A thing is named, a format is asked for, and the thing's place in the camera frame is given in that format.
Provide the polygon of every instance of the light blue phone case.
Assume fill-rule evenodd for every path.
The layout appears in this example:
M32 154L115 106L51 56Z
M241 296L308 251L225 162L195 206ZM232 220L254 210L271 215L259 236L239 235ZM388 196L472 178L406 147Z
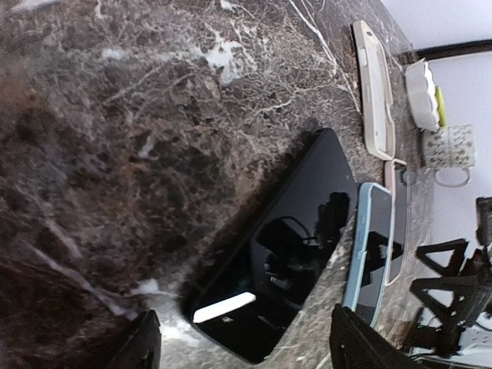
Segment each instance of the light blue phone case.
M357 210L357 224L355 228L355 241L354 249L352 251L352 259L350 271L348 274L347 287L345 289L344 306L355 311L357 307L357 300L359 293L361 292L362 275L364 272L364 265L367 254L367 237L369 235L369 226L371 224L371 193L372 191L383 191L391 195L390 191L377 183L363 183L359 190L359 206ZM388 238L388 245L393 244L394 233L394 208L391 207L391 222ZM377 315L381 305L381 299L384 293L385 281L387 280L387 273L389 271L389 265L391 262L391 256L387 255L386 264L384 266L383 283L381 283L381 289L379 292L379 298L377 299L376 312L374 313L371 326L376 323Z

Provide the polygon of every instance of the mug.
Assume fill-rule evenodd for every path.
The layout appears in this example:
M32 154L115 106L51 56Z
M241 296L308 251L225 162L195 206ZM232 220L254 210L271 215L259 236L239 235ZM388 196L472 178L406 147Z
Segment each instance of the mug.
M470 169L477 162L477 148L471 125L452 125L422 136L425 166L434 168L434 179L442 187L459 188L471 180ZM457 184L443 183L437 176L444 168L460 168L467 178Z

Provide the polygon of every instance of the dark brown marble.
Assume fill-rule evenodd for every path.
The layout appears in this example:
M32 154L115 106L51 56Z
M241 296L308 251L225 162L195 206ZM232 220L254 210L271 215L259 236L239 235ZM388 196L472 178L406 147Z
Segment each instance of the dark brown marble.
M332 127L356 180L381 182L383 162L362 139L358 19L386 48L397 156L420 167L402 73L414 55L380 2L14 5L0 4L6 367L95 367L91 354L103 354L145 308L161 320L161 367L247 367L193 331L180 303L228 252L223 240L264 199L306 131ZM414 248L431 226L431 180L419 175L411 195ZM344 293L353 225L260 367L331 367L331 309ZM395 344L417 306L407 292L420 273L412 255L377 324Z

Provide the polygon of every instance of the white wall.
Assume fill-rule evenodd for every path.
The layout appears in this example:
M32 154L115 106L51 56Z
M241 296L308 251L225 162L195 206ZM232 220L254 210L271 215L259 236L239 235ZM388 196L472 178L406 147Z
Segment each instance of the white wall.
M416 49L492 39L491 0L381 0Z
M477 164L464 188L436 186L433 242L466 238L476 245L475 198L492 196L492 53L431 61L436 83L442 87L449 125L473 125ZM446 181L460 181L449 170Z

